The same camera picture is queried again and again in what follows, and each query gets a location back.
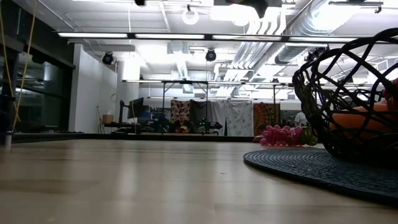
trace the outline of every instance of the computer monitor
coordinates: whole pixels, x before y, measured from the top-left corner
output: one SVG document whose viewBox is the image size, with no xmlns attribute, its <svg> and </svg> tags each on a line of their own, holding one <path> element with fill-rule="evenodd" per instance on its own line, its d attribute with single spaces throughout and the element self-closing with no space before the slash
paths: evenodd
<svg viewBox="0 0 398 224">
<path fill-rule="evenodd" d="M 145 112 L 144 98 L 138 98 L 129 102 L 127 118 L 139 118 Z"/>
</svg>

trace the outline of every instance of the cardboard box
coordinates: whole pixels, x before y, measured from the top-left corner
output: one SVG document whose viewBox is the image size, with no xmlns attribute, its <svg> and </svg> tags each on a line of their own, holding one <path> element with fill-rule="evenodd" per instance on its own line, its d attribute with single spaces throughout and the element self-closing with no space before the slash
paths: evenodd
<svg viewBox="0 0 398 224">
<path fill-rule="evenodd" d="M 113 122 L 113 115 L 111 115 L 111 114 L 102 115 L 102 123 L 110 124 L 112 122 Z"/>
</svg>

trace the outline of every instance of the yellow cord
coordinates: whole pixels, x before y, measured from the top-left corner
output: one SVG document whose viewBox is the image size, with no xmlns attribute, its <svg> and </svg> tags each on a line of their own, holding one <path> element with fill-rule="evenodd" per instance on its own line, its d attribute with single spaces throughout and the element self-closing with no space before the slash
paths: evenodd
<svg viewBox="0 0 398 224">
<path fill-rule="evenodd" d="M 27 54 L 30 53 L 30 45 L 32 43 L 33 30 L 34 30 L 34 27 L 35 27 L 36 10 L 37 10 L 37 0 L 35 0 L 35 6 L 34 6 L 34 9 L 33 9 L 33 20 L 32 20 L 32 27 L 30 28 L 29 43 L 27 45 Z M 16 109 L 16 116 L 14 118 L 14 124 L 12 125 L 12 131 L 13 132 L 14 132 L 14 129 L 15 129 L 15 125 L 17 123 L 17 116 L 18 116 L 19 106 L 21 104 L 22 90 L 24 89 L 24 82 L 25 82 L 25 76 L 26 76 L 26 71 L 27 71 L 27 63 L 28 63 L 28 60 L 26 60 L 24 74 L 22 76 L 21 92 L 19 93 L 18 104 L 17 104 L 17 109 Z"/>
<path fill-rule="evenodd" d="M 0 6 L 0 28 L 1 28 L 1 38 L 2 38 L 2 42 L 3 42 L 2 49 L 3 49 L 3 52 L 4 52 L 4 60 L 6 61 L 6 70 L 7 70 L 7 76 L 8 76 L 8 84 L 10 85 L 11 96 L 14 97 L 14 91 L 12 90 L 12 84 L 11 84 L 10 70 L 9 70 L 8 61 L 7 61 L 6 38 L 4 37 L 4 25 L 2 23 L 1 6 Z M 17 110 L 17 105 L 15 104 L 15 101 L 13 103 L 14 103 L 15 110 Z"/>
</svg>

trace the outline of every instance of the woven placemat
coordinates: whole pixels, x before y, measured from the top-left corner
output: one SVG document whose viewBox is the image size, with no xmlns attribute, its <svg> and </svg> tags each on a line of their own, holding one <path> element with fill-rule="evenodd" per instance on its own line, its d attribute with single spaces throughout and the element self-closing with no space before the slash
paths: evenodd
<svg viewBox="0 0 398 224">
<path fill-rule="evenodd" d="M 262 150 L 246 153 L 243 159 L 247 164 L 298 181 L 398 206 L 397 169 L 342 161 L 322 149 Z"/>
</svg>

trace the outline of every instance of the ceiling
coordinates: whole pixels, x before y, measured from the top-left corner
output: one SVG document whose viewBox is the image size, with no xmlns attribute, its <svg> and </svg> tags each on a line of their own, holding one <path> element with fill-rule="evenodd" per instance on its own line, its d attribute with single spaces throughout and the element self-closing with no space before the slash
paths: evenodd
<svg viewBox="0 0 398 224">
<path fill-rule="evenodd" d="M 24 9 L 32 12 L 34 1 L 14 0 Z M 287 21 L 291 19 L 299 10 L 308 3 L 309 0 L 295 0 L 295 7 L 286 9 Z M 135 4 L 121 4 L 108 2 L 85 2 L 72 0 L 39 0 L 37 17 L 58 31 L 79 31 L 79 32 L 160 32 L 160 33 L 201 33 L 201 34 L 244 34 L 248 25 L 236 26 L 231 21 L 214 21 L 209 15 L 212 12 L 213 1 L 202 0 L 198 7 L 199 20 L 195 25 L 188 25 L 182 21 L 184 5 L 162 6 L 151 5 L 138 7 Z M 398 24 L 398 8 L 384 8 L 381 13 L 375 14 L 375 8 L 361 8 L 347 22 L 337 28 L 331 35 L 335 36 L 370 36 L 378 32 L 395 27 Z M 98 46 L 109 45 L 134 45 L 136 52 L 142 57 L 143 63 L 141 73 L 165 74 L 171 70 L 176 70 L 176 64 L 168 59 L 168 41 L 153 40 L 90 40 L 82 42 L 85 50 L 95 57 L 100 58 L 104 52 L 98 51 Z M 189 70 L 209 70 L 213 71 L 217 62 L 230 61 L 234 59 L 241 42 L 206 42 L 188 41 L 191 47 L 214 48 L 218 54 L 216 62 L 206 62 L 205 53 L 195 51 L 190 60 L 187 61 Z M 341 45 L 331 44 L 330 48 L 341 47 Z M 354 52 L 361 55 L 365 48 L 356 49 Z M 398 46 L 396 45 L 377 45 L 371 51 L 373 57 L 395 57 L 398 56 Z M 123 58 L 126 52 L 119 52 L 117 57 Z M 333 67 L 330 75 L 339 74 L 342 70 L 347 70 L 355 66 L 351 60 L 340 60 L 338 65 Z M 283 76 L 291 77 L 298 69 L 298 66 L 284 68 Z"/>
</svg>

